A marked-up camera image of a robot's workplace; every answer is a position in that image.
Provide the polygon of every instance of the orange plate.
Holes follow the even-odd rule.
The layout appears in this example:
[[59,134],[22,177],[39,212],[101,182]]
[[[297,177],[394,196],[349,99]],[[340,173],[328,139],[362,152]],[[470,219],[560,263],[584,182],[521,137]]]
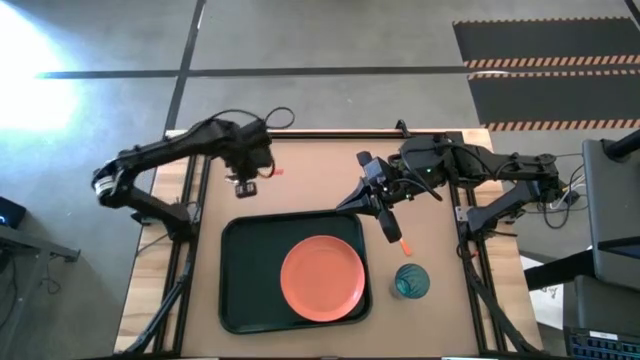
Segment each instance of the orange plate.
[[280,286],[289,306],[318,322],[347,315],[358,304],[364,281],[364,266],[356,251],[328,235],[299,242],[280,271]]

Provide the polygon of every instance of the gray floor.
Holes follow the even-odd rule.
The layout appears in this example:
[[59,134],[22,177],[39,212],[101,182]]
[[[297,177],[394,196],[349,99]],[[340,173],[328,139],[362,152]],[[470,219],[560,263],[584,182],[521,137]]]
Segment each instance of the gray floor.
[[[128,211],[98,206],[89,180],[119,150],[160,137],[175,84],[28,75],[178,69],[195,4],[0,0],[7,26],[0,39],[9,54],[0,59],[0,195],[29,209],[24,230],[82,249],[77,264],[52,263],[63,290],[39,291],[15,358],[111,352],[140,228]],[[192,68],[460,65],[455,20],[619,15],[629,16],[620,0],[209,0]],[[229,107],[265,114],[280,105],[296,111],[297,128],[386,128],[399,118],[411,127],[478,126],[462,75],[190,79],[181,105],[177,128]],[[562,154],[579,152],[585,138],[628,132],[511,132],[493,141],[499,152]],[[580,162],[558,161],[565,180]],[[148,189],[150,175],[141,187]],[[526,215],[516,229],[522,250],[553,258],[589,243],[585,211],[572,213],[560,231],[538,215]]]

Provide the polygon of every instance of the black and orange mat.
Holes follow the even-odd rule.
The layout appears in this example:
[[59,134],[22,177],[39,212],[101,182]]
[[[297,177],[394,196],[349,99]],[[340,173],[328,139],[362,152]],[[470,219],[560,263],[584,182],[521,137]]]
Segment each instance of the black and orange mat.
[[640,127],[640,71],[566,71],[468,77],[491,131]]
[[640,64],[640,31],[629,18],[459,21],[470,68]]

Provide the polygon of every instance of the black tray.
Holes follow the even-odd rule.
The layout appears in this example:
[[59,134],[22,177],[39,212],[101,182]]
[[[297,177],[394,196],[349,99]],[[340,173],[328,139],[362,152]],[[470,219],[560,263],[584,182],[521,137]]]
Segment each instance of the black tray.
[[[307,320],[291,309],[280,288],[280,268],[297,243],[314,235],[331,235],[351,245],[362,260],[365,287],[356,307],[332,322]],[[218,315],[233,334],[350,324],[371,310],[369,268],[356,216],[315,211],[237,218],[222,232]]]

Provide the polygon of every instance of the table frame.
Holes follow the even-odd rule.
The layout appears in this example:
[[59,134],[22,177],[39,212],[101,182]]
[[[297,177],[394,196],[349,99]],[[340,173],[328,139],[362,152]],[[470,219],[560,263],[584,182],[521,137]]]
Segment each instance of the table frame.
[[[313,131],[313,130],[302,130],[302,131],[284,131],[284,132],[272,132],[271,136],[273,139],[402,139],[410,136],[406,128],[403,128],[403,123],[398,122],[396,129],[401,129],[402,131],[371,131],[371,130],[362,130],[362,131]],[[453,139],[457,142],[463,142],[463,134],[459,131],[443,131],[443,132],[435,132],[435,131],[416,131],[414,134],[426,135],[426,134],[444,134],[449,138]],[[203,163],[203,168],[201,172],[200,178],[200,188],[198,190],[197,195],[197,203],[200,208],[203,207],[204,201],[207,195],[207,182],[209,178],[210,166],[211,166],[211,157],[205,157],[205,161]],[[196,170],[196,156],[191,156],[189,158],[189,162],[187,165],[186,176],[183,184],[182,191],[182,203],[186,203],[189,201],[188,196],[192,190],[193,178]],[[464,247],[467,252],[470,251],[469,243],[467,239],[463,238],[463,235],[459,231],[460,220],[458,219],[456,207],[463,206],[460,198],[459,189],[449,185],[451,200],[452,200],[452,216],[454,217],[456,227],[458,230],[458,239],[460,246]],[[468,206],[476,206],[476,198],[473,190],[464,190],[464,194],[466,197]],[[200,234],[200,222],[197,223],[197,237],[196,239],[189,244],[189,252],[193,252],[194,255],[197,252],[197,245]],[[490,270],[489,264],[489,256],[487,253],[487,248],[485,246],[484,241],[475,242],[476,250],[478,253],[478,264],[480,268],[480,273],[482,276],[482,284],[480,286],[484,286],[491,294],[492,301],[497,305],[495,286]],[[173,287],[175,283],[176,274],[178,270],[178,263],[180,258],[182,244],[174,242],[171,255],[169,259],[169,266],[167,270],[167,276],[165,279],[164,292],[163,292],[163,300],[167,297],[169,291]],[[193,271],[194,264],[191,264],[191,271]],[[160,326],[153,344],[152,351],[150,353],[144,354],[114,354],[109,358],[135,358],[135,359],[170,359],[170,358],[179,358],[182,351],[182,342],[184,338],[185,328],[186,328],[186,320],[187,320],[187,312],[189,306],[189,297],[191,293],[191,281],[193,279],[193,272],[188,276],[188,280],[186,285],[184,286],[184,290],[182,292],[182,296],[179,302],[178,314],[176,319],[176,329],[174,333],[174,341],[171,347],[171,350],[164,350],[164,339],[167,329],[166,318],[161,319],[162,325]],[[526,353],[516,353],[509,352],[507,350],[507,345],[505,341],[505,333],[499,326],[498,320],[495,314],[490,313],[491,317],[491,325],[493,336],[496,340],[497,350],[490,350],[487,347],[487,338],[485,333],[484,324],[482,321],[482,313],[480,310],[480,301],[478,299],[479,294],[474,289],[472,285],[472,279],[470,278],[468,271],[465,271],[465,281],[467,283],[467,291],[469,295],[469,306],[471,309],[471,314],[473,318],[474,324],[474,332],[476,334],[476,342],[478,346],[478,352],[480,356],[493,356],[499,358],[540,358],[541,354],[526,354]]]

